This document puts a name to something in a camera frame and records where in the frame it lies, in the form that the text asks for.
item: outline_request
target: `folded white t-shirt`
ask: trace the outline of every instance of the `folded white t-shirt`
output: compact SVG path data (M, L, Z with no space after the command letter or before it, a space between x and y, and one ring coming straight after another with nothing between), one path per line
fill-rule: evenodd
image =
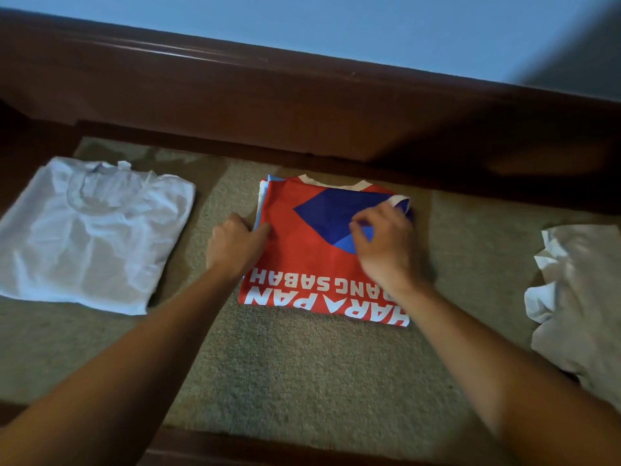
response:
M0 220L0 294L146 314L195 187L174 175L53 158Z

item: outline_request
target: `light blue wall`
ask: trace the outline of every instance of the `light blue wall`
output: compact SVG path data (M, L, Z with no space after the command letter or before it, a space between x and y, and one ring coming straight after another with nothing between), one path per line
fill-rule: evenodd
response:
M566 70L574 46L618 9L616 1L0 0L0 6L621 99L621 87L611 85L617 71L607 73L606 85L580 73L569 82L562 72L550 78L547 71L559 62Z

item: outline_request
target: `crumpled white cloth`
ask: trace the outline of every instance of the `crumpled white cloth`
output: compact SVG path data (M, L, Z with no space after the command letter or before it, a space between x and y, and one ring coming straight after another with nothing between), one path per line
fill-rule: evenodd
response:
M542 232L535 256L545 286L524 294L541 325L532 349L621 411L621 234L617 226L577 225Z

